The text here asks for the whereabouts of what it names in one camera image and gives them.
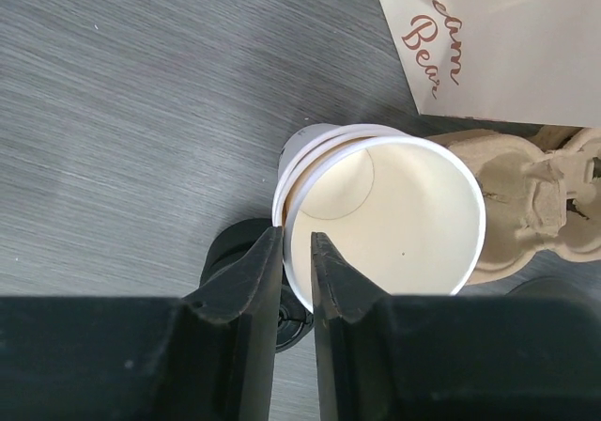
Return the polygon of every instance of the paper bag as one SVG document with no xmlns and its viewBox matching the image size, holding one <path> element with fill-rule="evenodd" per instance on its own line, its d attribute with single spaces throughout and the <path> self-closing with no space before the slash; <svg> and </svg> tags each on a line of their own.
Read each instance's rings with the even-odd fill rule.
<svg viewBox="0 0 601 421">
<path fill-rule="evenodd" d="M 422 114 L 601 127 L 601 0 L 380 0 Z"/>
</svg>

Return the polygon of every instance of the cup lip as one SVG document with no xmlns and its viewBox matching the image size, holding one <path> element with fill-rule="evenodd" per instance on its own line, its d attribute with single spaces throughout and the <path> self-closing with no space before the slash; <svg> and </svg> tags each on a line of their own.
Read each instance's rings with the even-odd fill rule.
<svg viewBox="0 0 601 421">
<path fill-rule="evenodd" d="M 315 160 L 319 159 L 319 157 L 328 150 L 344 144 L 346 141 L 358 139 L 364 135 L 369 136 L 371 134 L 392 135 L 404 133 L 384 125 L 359 123 L 328 130 L 301 148 L 299 153 L 297 153 L 290 163 L 288 163 L 275 187 L 275 193 L 271 203 L 271 221 L 273 224 L 275 226 L 280 226 L 282 224 L 282 211 L 284 209 L 285 200 L 288 198 L 292 186 L 307 167 Z"/>
<path fill-rule="evenodd" d="M 333 165 L 339 163 L 344 160 L 346 157 L 351 154 L 364 150 L 366 148 L 371 148 L 374 146 L 381 146 L 385 144 L 399 144 L 399 145 L 412 145 L 425 148 L 434 153 L 437 153 L 442 158 L 449 161 L 451 164 L 455 166 L 455 168 L 461 173 L 461 175 L 465 178 L 467 184 L 471 188 L 471 193 L 478 210 L 478 239 L 475 244 L 473 250 L 473 256 L 471 258 L 470 266 L 464 272 L 462 278 L 459 283 L 453 288 L 450 292 L 450 295 L 455 295 L 459 292 L 468 282 L 473 270 L 476 267 L 476 263 L 478 262 L 478 258 L 482 253 L 482 249 L 485 241 L 485 229 L 486 229 L 486 213 L 485 213 L 485 201 L 480 191 L 480 186 L 478 181 L 471 173 L 470 169 L 449 149 L 440 146 L 432 141 L 427 139 L 422 139 L 419 137 L 414 137 L 407 135 L 405 133 L 400 132 L 404 135 L 385 135 L 385 136 L 377 136 L 365 139 L 361 142 L 356 142 L 349 144 L 345 148 L 341 148 L 337 152 L 335 152 L 329 159 L 319 164 L 315 171 L 309 176 L 309 178 L 302 184 L 302 186 L 297 191 L 297 196 L 292 201 L 290 211 L 285 220 L 284 225 L 284 268 L 285 274 L 288 279 L 288 283 L 294 294 L 297 296 L 299 301 L 303 304 L 303 306 L 311 313 L 313 313 L 313 305 L 306 300 L 304 295 L 301 292 L 300 286 L 298 284 L 296 275 L 294 273 L 294 269 L 292 267 L 292 227 L 296 222 L 297 215 L 301 208 L 302 202 L 304 198 L 309 194 L 309 190 L 315 184 L 315 182 L 320 179 L 323 174 L 326 173 L 328 169 L 330 169 Z"/>
</svg>

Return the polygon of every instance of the cardboard cup holder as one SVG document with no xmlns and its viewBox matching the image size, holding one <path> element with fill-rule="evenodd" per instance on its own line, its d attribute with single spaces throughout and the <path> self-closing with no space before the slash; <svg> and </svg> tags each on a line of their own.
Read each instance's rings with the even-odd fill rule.
<svg viewBox="0 0 601 421">
<path fill-rule="evenodd" d="M 601 129 L 543 127 L 530 139 L 488 130 L 428 138 L 457 155 L 485 197 L 483 252 L 468 284 L 523 268 L 540 250 L 601 259 Z"/>
</svg>

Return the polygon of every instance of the paper cup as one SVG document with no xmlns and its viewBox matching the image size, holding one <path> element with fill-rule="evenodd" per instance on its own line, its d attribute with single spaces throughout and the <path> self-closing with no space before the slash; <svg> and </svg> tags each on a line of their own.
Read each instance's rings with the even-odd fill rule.
<svg viewBox="0 0 601 421">
<path fill-rule="evenodd" d="M 308 310 L 314 231 L 391 294 L 456 294 L 465 285 L 484 242 L 485 204 L 452 152 L 401 132 L 359 135 L 303 167 L 278 202 L 286 276 Z"/>
</svg>

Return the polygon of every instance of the table surface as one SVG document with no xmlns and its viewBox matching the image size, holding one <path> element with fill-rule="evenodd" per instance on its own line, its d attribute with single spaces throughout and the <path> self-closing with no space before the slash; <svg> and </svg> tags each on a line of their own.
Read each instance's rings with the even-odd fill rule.
<svg viewBox="0 0 601 421">
<path fill-rule="evenodd" d="M 536 127 L 418 117 L 378 0 L 2 0 L 0 290 L 183 295 L 231 223 L 270 215 L 280 148 L 318 122 L 420 136 Z M 503 281 L 601 265 L 539 254 Z M 313 336 L 271 419 L 318 419 Z"/>
</svg>

